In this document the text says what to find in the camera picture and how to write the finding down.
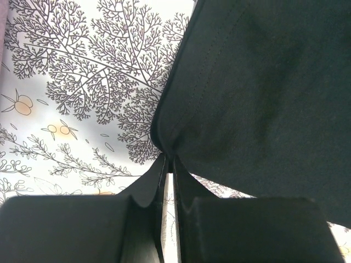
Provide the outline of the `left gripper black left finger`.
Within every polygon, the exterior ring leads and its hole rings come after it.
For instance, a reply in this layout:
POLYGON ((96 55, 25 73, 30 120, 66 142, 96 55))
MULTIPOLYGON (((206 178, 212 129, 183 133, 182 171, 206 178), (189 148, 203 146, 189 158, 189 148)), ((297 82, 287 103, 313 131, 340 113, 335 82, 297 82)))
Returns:
POLYGON ((21 196, 1 206, 1 262, 163 262, 168 159, 117 195, 21 196))

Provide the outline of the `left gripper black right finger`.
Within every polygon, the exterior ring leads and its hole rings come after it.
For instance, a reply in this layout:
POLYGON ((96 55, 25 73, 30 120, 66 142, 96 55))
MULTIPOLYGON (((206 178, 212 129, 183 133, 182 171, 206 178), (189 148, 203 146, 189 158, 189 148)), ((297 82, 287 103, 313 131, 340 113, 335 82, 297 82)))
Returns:
POLYGON ((219 198, 173 161, 182 262, 342 262, 315 202, 219 198))

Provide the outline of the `black t shirt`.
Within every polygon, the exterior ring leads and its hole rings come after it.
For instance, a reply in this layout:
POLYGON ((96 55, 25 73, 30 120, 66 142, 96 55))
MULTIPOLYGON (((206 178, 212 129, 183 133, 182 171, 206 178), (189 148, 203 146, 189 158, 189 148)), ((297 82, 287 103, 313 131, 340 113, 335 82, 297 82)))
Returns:
POLYGON ((195 175, 350 226, 350 1, 198 1, 151 125, 195 175))

